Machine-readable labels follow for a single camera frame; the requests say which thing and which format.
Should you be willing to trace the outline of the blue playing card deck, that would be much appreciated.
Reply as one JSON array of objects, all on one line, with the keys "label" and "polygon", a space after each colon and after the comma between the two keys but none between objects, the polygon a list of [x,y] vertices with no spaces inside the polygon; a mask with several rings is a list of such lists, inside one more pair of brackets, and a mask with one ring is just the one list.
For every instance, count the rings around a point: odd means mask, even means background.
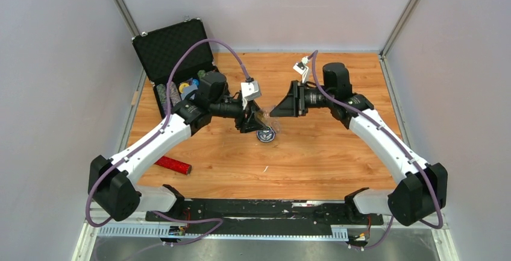
[{"label": "blue playing card deck", "polygon": [[197,89],[198,89],[198,86],[195,84],[183,88],[183,91],[181,92],[181,95],[180,95],[181,99],[182,100],[194,99]]}]

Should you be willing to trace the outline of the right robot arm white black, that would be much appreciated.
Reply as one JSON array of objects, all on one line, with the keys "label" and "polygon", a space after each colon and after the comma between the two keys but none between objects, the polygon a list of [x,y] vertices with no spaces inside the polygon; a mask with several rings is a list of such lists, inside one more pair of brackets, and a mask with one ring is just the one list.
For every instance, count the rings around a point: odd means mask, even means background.
[{"label": "right robot arm white black", "polygon": [[343,63],[322,68],[322,85],[293,80],[283,100],[270,112],[274,118],[305,116],[311,108],[329,108],[332,117],[352,131],[372,150],[390,172],[396,188],[363,188],[345,197],[344,215],[360,223],[368,214],[394,217],[400,224],[430,225],[426,217],[441,214],[447,202],[448,173],[441,163],[431,164],[409,148],[382,120],[373,104],[354,93],[350,74]]}]

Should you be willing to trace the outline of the pink green chip stack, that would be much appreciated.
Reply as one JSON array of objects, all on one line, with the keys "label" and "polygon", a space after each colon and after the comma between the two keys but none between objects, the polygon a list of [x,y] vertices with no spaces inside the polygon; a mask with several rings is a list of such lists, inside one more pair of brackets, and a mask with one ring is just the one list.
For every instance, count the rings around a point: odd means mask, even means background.
[{"label": "pink green chip stack", "polygon": [[198,79],[199,79],[199,80],[201,80],[202,78],[204,78],[204,77],[205,77],[205,75],[206,75],[206,73],[207,73],[207,72],[206,72],[205,70],[199,70],[199,71],[197,72]]}]

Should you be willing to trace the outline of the red glitter tube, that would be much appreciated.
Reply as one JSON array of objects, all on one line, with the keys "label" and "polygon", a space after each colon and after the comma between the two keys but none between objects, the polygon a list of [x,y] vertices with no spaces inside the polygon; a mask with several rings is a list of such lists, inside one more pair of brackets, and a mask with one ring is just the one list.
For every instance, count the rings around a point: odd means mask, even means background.
[{"label": "red glitter tube", "polygon": [[170,169],[171,171],[178,172],[183,175],[189,175],[192,171],[191,165],[166,156],[158,159],[155,164],[162,168]]}]

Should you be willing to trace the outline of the clear pill bottle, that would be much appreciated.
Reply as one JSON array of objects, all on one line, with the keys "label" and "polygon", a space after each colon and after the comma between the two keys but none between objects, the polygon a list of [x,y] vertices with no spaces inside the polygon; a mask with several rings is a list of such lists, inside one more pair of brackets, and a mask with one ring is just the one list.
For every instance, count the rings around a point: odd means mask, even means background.
[{"label": "clear pill bottle", "polygon": [[257,115],[258,119],[261,122],[263,122],[267,127],[273,129],[274,131],[279,131],[280,123],[279,123],[278,118],[271,117],[269,114],[270,114],[269,111],[261,109],[257,112],[256,115]]}]

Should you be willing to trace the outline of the black poker chip case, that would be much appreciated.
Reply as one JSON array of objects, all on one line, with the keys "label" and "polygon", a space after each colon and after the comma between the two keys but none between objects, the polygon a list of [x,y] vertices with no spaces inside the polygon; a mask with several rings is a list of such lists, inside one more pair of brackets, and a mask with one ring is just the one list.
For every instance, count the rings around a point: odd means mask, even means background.
[{"label": "black poker chip case", "polygon": [[[156,85],[167,84],[169,76],[183,54],[196,42],[206,39],[207,33],[201,19],[183,22],[144,32],[132,38],[131,43],[150,82],[160,116],[165,118],[160,106]],[[216,71],[209,43],[199,45],[179,65],[172,81],[175,85],[191,78],[198,79],[199,70]]]}]

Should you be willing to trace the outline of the yellow dealer button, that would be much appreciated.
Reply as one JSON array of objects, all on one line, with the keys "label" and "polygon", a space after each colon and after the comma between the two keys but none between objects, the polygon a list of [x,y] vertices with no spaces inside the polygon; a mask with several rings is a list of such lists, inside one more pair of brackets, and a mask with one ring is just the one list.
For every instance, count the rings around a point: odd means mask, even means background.
[{"label": "yellow dealer button", "polygon": [[184,90],[185,90],[187,87],[189,87],[189,86],[190,86],[190,84],[189,84],[189,83],[181,83],[181,84],[179,85],[179,87],[178,87],[178,90],[179,90],[179,92],[180,92],[180,93],[183,93],[183,92],[184,92]]}]

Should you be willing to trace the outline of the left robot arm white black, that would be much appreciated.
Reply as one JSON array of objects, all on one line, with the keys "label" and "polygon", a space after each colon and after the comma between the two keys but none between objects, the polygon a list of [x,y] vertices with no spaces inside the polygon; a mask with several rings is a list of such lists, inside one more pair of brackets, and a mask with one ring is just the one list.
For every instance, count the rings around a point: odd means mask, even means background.
[{"label": "left robot arm white black", "polygon": [[180,194],[169,186],[138,186],[141,176],[168,151],[211,123],[212,117],[232,118],[241,133],[265,128],[256,116],[260,107],[259,84],[253,78],[240,84],[236,97],[229,94],[227,78],[208,72],[198,88],[186,95],[169,114],[134,145],[106,158],[97,156],[90,165],[89,200],[94,201],[109,219],[123,221],[134,212],[159,211],[169,220],[184,215]]}]

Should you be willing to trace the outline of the purple chip stack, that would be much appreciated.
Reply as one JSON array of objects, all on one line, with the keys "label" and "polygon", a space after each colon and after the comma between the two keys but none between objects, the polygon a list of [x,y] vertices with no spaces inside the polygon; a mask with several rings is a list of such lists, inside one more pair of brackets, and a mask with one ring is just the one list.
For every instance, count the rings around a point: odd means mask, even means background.
[{"label": "purple chip stack", "polygon": [[172,106],[175,106],[181,101],[181,94],[174,82],[168,84],[169,89],[169,101]]}]

